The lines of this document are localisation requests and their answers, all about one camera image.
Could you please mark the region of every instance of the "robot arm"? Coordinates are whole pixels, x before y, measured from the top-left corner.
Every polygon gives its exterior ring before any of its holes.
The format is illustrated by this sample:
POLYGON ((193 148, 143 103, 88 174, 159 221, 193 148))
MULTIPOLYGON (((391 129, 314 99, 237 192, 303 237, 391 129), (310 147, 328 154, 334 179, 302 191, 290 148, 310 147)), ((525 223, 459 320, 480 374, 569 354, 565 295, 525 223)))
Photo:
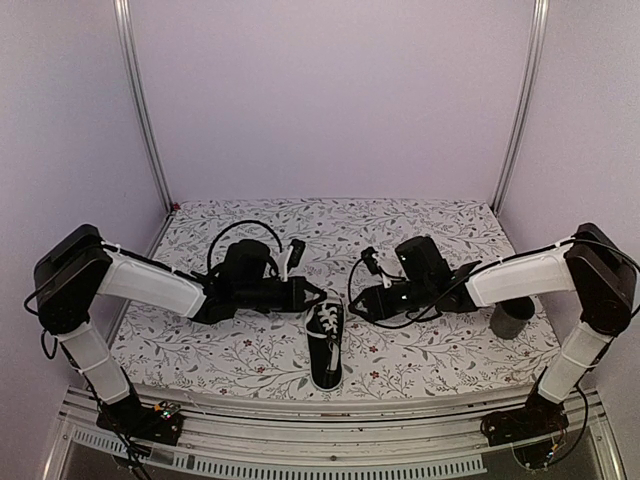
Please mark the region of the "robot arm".
POLYGON ((474 262, 452 272, 433 240, 416 237, 396 248, 407 280, 368 287, 349 309, 377 322, 424 307, 470 312, 530 295, 575 291, 583 309, 581 321, 534 385, 526 405, 493 412, 483 421, 490 445, 511 443, 566 428, 562 402, 629 326, 636 272, 616 251, 602 231, 585 224, 571 239, 550 248, 489 267, 474 262))
POLYGON ((178 407, 142 406, 90 322, 88 312, 94 297, 135 300, 205 324, 232 318, 237 308, 302 312, 326 298, 304 277, 288 276, 303 250, 304 243, 294 240, 276 261, 266 245, 242 240, 229 247, 215 272, 196 277, 110 245, 95 227, 83 225, 36 265, 37 314, 101 402, 99 426, 175 445, 182 425, 178 407), (263 278, 268 265, 280 278, 263 278), (309 292, 315 298, 309 298, 309 292))

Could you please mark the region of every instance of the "black cable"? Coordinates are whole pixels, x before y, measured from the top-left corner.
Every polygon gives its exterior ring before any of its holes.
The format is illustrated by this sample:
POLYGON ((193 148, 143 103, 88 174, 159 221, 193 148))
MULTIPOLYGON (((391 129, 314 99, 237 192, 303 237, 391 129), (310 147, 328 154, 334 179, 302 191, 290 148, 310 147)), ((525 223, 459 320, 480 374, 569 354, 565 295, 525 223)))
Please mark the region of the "black cable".
POLYGON ((218 235, 216 235, 216 238, 213 239, 213 242, 211 242, 211 245, 209 246, 209 251, 207 252, 207 271, 208 272, 210 272, 211 269, 213 268, 213 265, 211 265, 213 249, 215 248, 216 244, 220 241, 222 236, 233 228, 239 227, 240 225, 247 225, 247 224, 260 225, 262 228, 267 230, 271 234, 271 236, 276 240, 276 243, 278 244, 278 248, 280 249, 280 253, 282 253, 283 251, 282 242, 280 241, 280 237, 278 237, 278 234, 275 232, 273 228, 271 228, 266 223, 261 222, 260 220, 240 220, 239 222, 232 223, 228 227, 224 228, 218 235))
POLYGON ((91 395, 93 395, 93 399, 96 401, 96 406, 98 407, 98 411, 100 413, 102 413, 102 415, 104 415, 104 418, 106 418, 107 421, 109 422, 109 424, 111 425, 111 428, 113 429, 113 433, 116 434, 116 436, 118 437, 118 440, 120 440, 120 442, 122 442, 122 445, 124 445, 125 452, 127 453, 127 458, 129 460, 129 463, 131 465, 133 465, 133 467, 130 468, 129 471, 138 480, 153 480, 151 478, 151 476, 149 475, 149 473, 147 472, 147 470, 142 465, 142 462, 140 462, 140 459, 138 458, 138 453, 135 451, 137 445, 134 442, 132 442, 130 438, 122 435, 118 431, 118 428, 117 428, 115 422, 113 420, 111 420, 109 415, 102 408, 102 403, 103 402, 102 402, 102 400, 100 400, 100 397, 98 397, 98 393, 96 392, 96 389, 91 384, 91 382, 89 382, 88 379, 87 379, 87 385, 89 386, 89 390, 91 391, 91 395), (142 473, 142 476, 138 475, 138 472, 136 472, 136 469, 140 470, 140 472, 142 473))
POLYGON ((582 437, 584 436, 585 431, 587 430, 587 423, 589 422, 589 400, 587 400, 587 396, 584 394, 584 392, 580 388, 580 385, 576 385, 576 390, 578 391, 578 393, 582 397, 582 400, 584 401, 584 420, 582 421, 582 428, 580 429, 578 438, 576 438, 576 441, 573 442, 573 445, 571 445, 569 450, 567 450, 565 454, 562 455, 561 457, 558 457, 557 459, 551 459, 551 462, 549 462, 547 467, 556 465, 557 463, 560 463, 562 460, 564 460, 569 455, 571 455, 571 452, 573 452, 576 449, 576 447, 580 443, 580 440, 582 440, 582 437))
POLYGON ((53 350, 49 352, 49 349, 47 348, 47 344, 45 342, 46 335, 47 329, 45 328, 42 330, 42 334, 40 335, 40 346, 42 347, 42 351, 44 352, 45 356, 49 360, 53 360, 54 358, 56 358, 56 353, 58 353, 58 339, 56 337, 53 337, 53 350))

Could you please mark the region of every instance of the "floral mat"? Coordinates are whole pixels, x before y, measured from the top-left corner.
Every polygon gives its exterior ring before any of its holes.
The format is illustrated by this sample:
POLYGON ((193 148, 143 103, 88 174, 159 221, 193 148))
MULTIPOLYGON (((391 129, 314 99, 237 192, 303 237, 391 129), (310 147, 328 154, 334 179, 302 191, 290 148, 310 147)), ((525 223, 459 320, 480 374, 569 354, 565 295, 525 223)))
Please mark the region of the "floral mat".
MULTIPOLYGON (((305 199, 186 202, 176 213, 155 259, 204 272, 209 244, 243 219, 271 225, 285 245, 307 243, 294 274, 346 296, 349 271, 374 246, 396 267, 402 241, 431 235, 450 266, 513 253, 489 207, 474 201, 305 199)), ((226 246, 255 238, 277 247, 261 227, 232 230, 226 246)), ((378 282, 362 266, 354 296, 378 282)), ((322 393, 309 381, 303 314, 239 311, 213 326, 132 303, 112 352, 136 383, 199 393, 288 400, 359 400, 452 395, 531 383, 557 353, 558 342, 536 300, 537 314, 517 339, 489 329, 491 309, 445 314, 425 324, 384 330, 348 313, 342 342, 344 379, 322 393)))

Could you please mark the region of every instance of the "white wall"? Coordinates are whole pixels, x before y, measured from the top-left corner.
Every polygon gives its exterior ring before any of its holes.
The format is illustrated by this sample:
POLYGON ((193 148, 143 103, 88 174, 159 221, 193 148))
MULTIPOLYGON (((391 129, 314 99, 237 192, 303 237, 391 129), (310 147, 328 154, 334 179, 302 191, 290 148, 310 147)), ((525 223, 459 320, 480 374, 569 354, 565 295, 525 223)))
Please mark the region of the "white wall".
MULTIPOLYGON (((552 2, 540 74, 502 223, 519 250, 599 225, 640 259, 640 3, 552 2)), ((578 318, 548 302, 564 337, 578 318)), ((640 478, 640 325, 614 342, 596 382, 628 478, 640 478)))
MULTIPOLYGON (((36 478, 75 380, 48 362, 22 310, 35 262, 83 222, 143 249, 162 213, 108 1, 4 2, 0 9, 0 477, 36 478)), ((103 327, 113 310, 94 320, 103 327)))
POLYGON ((172 192, 489 198, 533 4, 132 2, 172 192))

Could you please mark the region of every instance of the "black shoe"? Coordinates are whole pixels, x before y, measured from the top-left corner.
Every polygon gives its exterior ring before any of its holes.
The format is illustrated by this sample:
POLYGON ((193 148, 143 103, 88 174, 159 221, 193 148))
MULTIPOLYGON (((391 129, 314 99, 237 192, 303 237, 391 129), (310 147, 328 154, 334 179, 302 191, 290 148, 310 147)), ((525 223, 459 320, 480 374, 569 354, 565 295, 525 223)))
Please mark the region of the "black shoe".
POLYGON ((329 296, 309 310, 305 327, 311 359, 311 381, 318 390, 335 390, 342 381, 340 344, 344 328, 344 305, 340 297, 329 296))

